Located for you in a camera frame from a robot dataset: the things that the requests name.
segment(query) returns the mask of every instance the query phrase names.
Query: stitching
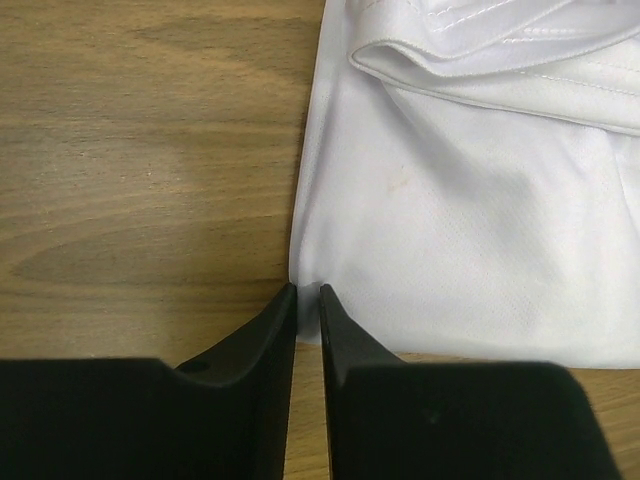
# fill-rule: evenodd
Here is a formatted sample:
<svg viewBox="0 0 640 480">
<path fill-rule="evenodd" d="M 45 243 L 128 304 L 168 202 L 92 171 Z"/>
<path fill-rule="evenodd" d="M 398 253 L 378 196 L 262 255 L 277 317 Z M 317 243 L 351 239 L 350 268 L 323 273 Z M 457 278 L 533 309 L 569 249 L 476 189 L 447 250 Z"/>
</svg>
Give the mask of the stitching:
<svg viewBox="0 0 640 480">
<path fill-rule="evenodd" d="M 586 63 L 589 64 L 589 65 L 603 65 L 605 67 L 619 68 L 620 70 L 626 70 L 627 72 L 640 73 L 640 70 L 637 70 L 635 68 L 622 67 L 620 65 L 613 65 L 611 63 L 603 63 L 603 62 L 595 62 L 595 61 L 590 61 L 590 62 L 586 62 Z"/>
<path fill-rule="evenodd" d="M 594 33 L 590 30 L 580 30 L 577 28 L 535 28 L 535 27 L 527 27 L 522 29 L 523 32 L 527 33 Z"/>
<path fill-rule="evenodd" d="M 611 92 L 611 93 L 619 93 L 621 95 L 630 95 L 632 97 L 640 97 L 639 93 L 631 92 L 629 90 L 619 90 L 617 88 L 603 87 L 602 85 L 597 85 L 597 84 L 593 84 L 593 83 L 578 82 L 577 80 L 571 80 L 569 78 L 550 77 L 549 75 L 540 75 L 540 74 L 537 74 L 537 73 L 529 73 L 529 72 L 523 72 L 523 71 L 518 71 L 516 73 L 519 73 L 521 75 L 527 75 L 527 76 L 530 76 L 530 77 L 539 77 L 539 78 L 544 78 L 546 80 L 553 80 L 553 81 L 556 81 L 556 82 L 574 83 L 576 85 L 581 85 L 583 87 L 597 88 L 598 90 L 604 90 L 606 92 Z"/>
<path fill-rule="evenodd" d="M 467 20 L 470 20 L 473 17 L 477 17 L 478 15 L 482 15 L 483 13 L 490 12 L 491 10 L 494 10 L 494 9 L 496 9 L 498 7 L 506 5 L 507 3 L 511 3 L 511 2 L 515 2 L 515 1 L 516 0 L 502 0 L 500 3 L 496 3 L 495 5 L 491 5 L 489 7 L 486 7 L 486 8 L 483 8 L 481 10 L 478 10 L 477 12 L 472 13 L 471 15 L 467 15 L 466 17 L 462 17 L 462 18 L 456 20 L 455 22 L 450 23 L 449 25 L 445 25 L 444 27 L 436 28 L 434 30 L 434 32 L 444 32 L 445 30 L 449 30 L 451 27 L 454 27 L 454 26 L 458 25 L 459 23 L 466 22 Z"/>
<path fill-rule="evenodd" d="M 375 1 L 371 2 L 369 5 L 367 5 L 366 7 L 364 7 L 362 10 L 360 10 L 360 13 L 362 14 L 362 12 L 364 12 L 366 10 L 369 10 L 371 7 L 374 7 L 374 6 L 378 5 L 379 3 L 383 3 L 383 2 L 386 2 L 386 1 L 391 1 L 391 0 L 375 0 Z M 422 13 L 422 10 L 420 10 L 416 5 L 411 3 L 411 0 L 404 0 L 404 2 L 407 5 L 409 5 L 413 10 L 418 12 L 421 16 L 424 15 L 424 13 Z M 444 10 L 440 10 L 439 12 L 429 12 L 429 13 L 427 13 L 427 17 L 439 17 L 440 15 L 444 15 L 445 13 L 448 13 L 453 9 L 454 9 L 454 7 L 447 7 Z"/>
<path fill-rule="evenodd" d="M 394 0 L 375 0 L 374 2 L 371 2 L 369 5 L 367 5 L 366 7 L 364 7 L 362 10 L 360 10 L 360 15 L 362 15 L 364 12 L 366 12 L 367 10 L 369 10 L 372 7 L 375 7 L 376 5 L 380 4 L 380 3 L 384 3 L 384 2 L 388 2 L 388 1 L 394 1 Z M 422 16 L 422 11 L 416 7 L 411 0 L 402 0 L 404 1 L 404 3 L 406 3 L 407 5 L 409 5 L 411 7 L 412 10 L 414 10 L 416 13 L 418 13 L 418 15 Z"/>
<path fill-rule="evenodd" d="M 439 17 L 440 15 L 444 15 L 451 10 L 453 10 L 453 7 L 447 7 L 444 10 L 440 10 L 439 12 L 429 12 L 427 13 L 427 17 Z"/>
<path fill-rule="evenodd" d="M 556 40 L 573 40 L 580 37 L 523 37 L 523 38 L 505 38 L 502 43 L 523 43 L 523 42 L 547 42 Z"/>
</svg>

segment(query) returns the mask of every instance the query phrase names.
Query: black object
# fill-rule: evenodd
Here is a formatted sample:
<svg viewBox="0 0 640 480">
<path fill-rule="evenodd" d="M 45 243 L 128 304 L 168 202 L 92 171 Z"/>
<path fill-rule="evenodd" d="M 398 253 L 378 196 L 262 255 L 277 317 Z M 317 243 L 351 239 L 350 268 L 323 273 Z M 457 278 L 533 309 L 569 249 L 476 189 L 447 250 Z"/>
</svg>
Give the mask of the black object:
<svg viewBox="0 0 640 480">
<path fill-rule="evenodd" d="M 408 364 L 321 288 L 333 480 L 614 480 L 589 402 L 543 363 Z"/>
<path fill-rule="evenodd" d="M 2 479 L 280 479 L 296 290 L 174 371 L 154 359 L 0 361 Z"/>
</svg>

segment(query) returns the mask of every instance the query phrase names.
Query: white cloth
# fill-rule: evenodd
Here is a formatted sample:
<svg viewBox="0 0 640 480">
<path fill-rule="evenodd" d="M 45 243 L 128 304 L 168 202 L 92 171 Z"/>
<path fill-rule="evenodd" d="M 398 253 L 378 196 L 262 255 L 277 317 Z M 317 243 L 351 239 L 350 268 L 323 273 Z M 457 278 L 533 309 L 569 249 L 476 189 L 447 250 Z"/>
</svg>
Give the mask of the white cloth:
<svg viewBox="0 0 640 480">
<path fill-rule="evenodd" d="M 640 2 L 327 0 L 291 238 L 387 347 L 640 367 Z"/>
</svg>

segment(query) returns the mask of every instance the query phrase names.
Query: wooden surface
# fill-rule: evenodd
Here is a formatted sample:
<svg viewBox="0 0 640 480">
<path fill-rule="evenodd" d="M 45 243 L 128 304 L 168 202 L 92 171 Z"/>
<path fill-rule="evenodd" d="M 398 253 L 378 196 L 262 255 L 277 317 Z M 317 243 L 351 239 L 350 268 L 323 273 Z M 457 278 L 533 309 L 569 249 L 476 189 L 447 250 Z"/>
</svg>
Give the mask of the wooden surface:
<svg viewBox="0 0 640 480">
<path fill-rule="evenodd" d="M 278 290 L 322 3 L 0 0 L 0 357 L 176 364 Z M 320 360 L 289 479 L 327 478 Z M 577 375 L 640 478 L 640 372 Z"/>
</svg>

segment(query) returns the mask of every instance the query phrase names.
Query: fabric fold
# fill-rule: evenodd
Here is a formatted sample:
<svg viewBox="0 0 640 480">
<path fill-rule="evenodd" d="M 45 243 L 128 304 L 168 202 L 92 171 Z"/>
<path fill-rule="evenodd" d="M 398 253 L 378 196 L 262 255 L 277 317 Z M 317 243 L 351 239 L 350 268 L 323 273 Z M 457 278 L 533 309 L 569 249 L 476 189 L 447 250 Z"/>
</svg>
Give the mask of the fabric fold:
<svg viewBox="0 0 640 480">
<path fill-rule="evenodd" d="M 396 351 L 639 367 L 635 3 L 326 5 L 291 236 L 301 338 L 331 283 Z"/>
</svg>

